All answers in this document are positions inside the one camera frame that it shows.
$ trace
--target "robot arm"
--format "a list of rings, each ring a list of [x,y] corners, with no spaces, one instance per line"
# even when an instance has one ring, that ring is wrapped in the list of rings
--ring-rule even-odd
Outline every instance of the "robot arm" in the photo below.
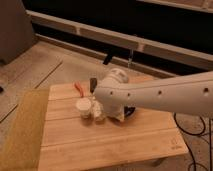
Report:
[[[135,106],[213,118],[213,72],[129,84],[124,71],[113,69],[94,94],[109,115]]]

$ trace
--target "floor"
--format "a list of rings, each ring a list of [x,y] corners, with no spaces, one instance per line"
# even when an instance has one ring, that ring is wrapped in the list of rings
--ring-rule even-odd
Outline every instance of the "floor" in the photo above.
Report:
[[[53,45],[50,45],[45,42],[39,42],[37,46],[47,47],[51,52],[54,52],[62,64],[57,67],[54,72],[52,72],[42,83],[38,86],[39,89],[48,88],[52,84],[68,83],[74,81],[85,81],[89,80],[91,77],[97,77],[101,79],[111,68],[122,68],[124,69],[129,76],[139,76],[143,73],[136,72],[127,67],[121,67],[114,64],[109,64],[107,66],[102,65],[102,61],[86,56],[74,51],[66,50],[59,48]],[[10,113],[10,115],[0,123],[0,146],[4,143],[4,139],[7,135],[8,129],[11,126],[11,123],[15,117],[15,110]],[[202,129],[202,124],[199,121],[198,117],[191,117],[186,115],[178,115],[178,120],[180,124],[190,132],[199,132]],[[183,134],[186,142],[192,148],[193,153],[195,154],[195,159],[197,162],[202,163],[207,168],[209,167],[209,151],[208,144],[201,138],[192,137]],[[134,163],[129,165],[122,165],[119,167],[113,167],[102,170],[187,170],[188,165],[192,162],[192,159],[189,154],[181,155],[176,157],[171,157],[166,159],[161,165],[157,167],[151,166],[150,162],[146,163]],[[198,171],[204,170],[203,168],[198,167]]]

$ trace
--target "wooden table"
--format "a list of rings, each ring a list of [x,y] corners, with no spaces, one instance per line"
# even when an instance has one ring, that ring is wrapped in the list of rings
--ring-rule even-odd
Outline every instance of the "wooden table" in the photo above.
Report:
[[[131,82],[152,80],[150,76]],[[91,96],[89,83],[82,83]],[[50,89],[39,170],[88,170],[151,160],[188,152],[171,113],[137,109],[119,123],[82,120],[75,108],[79,97],[73,84]]]

